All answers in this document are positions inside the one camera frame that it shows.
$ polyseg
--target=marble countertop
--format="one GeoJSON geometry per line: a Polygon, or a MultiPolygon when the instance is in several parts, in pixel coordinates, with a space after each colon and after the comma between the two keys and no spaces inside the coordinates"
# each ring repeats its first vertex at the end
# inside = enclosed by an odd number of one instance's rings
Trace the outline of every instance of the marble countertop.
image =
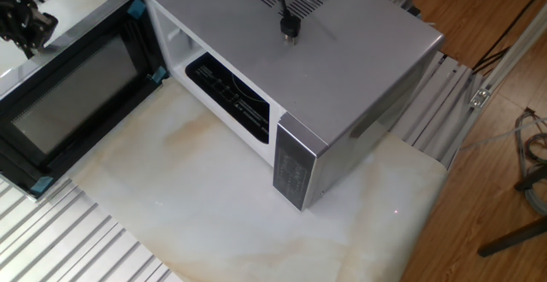
{"type": "MultiPolygon", "coordinates": [[[[104,1],[43,10],[61,31],[104,1]]],[[[372,282],[401,277],[446,169],[387,134],[300,213],[273,169],[168,79],[67,176],[184,281],[372,282]]]]}

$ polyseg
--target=black chair leg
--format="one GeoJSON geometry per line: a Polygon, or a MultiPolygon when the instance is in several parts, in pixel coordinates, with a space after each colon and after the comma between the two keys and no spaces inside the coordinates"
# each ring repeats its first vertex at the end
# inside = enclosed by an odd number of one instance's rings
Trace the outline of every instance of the black chair leg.
{"type": "Polygon", "coordinates": [[[544,165],[536,171],[528,174],[528,176],[515,186],[517,191],[524,191],[532,188],[533,184],[536,184],[541,179],[547,179],[547,165],[544,165]]]}
{"type": "Polygon", "coordinates": [[[547,232],[547,217],[534,221],[527,226],[523,226],[516,231],[512,231],[503,237],[483,245],[479,248],[478,252],[482,257],[491,256],[494,253],[520,244],[545,232],[547,232]]]}

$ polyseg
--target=microwave door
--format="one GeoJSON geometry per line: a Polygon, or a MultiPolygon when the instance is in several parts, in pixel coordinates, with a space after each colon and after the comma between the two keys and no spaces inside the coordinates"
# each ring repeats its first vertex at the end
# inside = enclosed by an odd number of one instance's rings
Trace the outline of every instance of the microwave door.
{"type": "Polygon", "coordinates": [[[144,0],[108,0],[52,45],[0,100],[0,169],[36,199],[168,76],[144,0]]]}

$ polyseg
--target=microwave top panel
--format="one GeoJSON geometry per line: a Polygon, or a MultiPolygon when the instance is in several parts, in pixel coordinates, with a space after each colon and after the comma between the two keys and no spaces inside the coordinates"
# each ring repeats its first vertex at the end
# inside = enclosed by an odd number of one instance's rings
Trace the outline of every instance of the microwave top panel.
{"type": "Polygon", "coordinates": [[[155,0],[233,73],[332,144],[443,36],[388,0],[286,0],[302,19],[282,39],[279,0],[155,0]]]}

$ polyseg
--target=metal bracket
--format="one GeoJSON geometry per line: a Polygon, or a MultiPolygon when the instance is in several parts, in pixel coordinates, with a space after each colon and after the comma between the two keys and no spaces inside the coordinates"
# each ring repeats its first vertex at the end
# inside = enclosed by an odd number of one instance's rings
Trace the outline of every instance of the metal bracket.
{"type": "Polygon", "coordinates": [[[471,98],[471,101],[469,102],[469,107],[475,108],[475,109],[482,109],[486,102],[488,102],[488,99],[492,93],[485,89],[485,88],[479,88],[475,95],[473,95],[473,98],[471,98]]]}

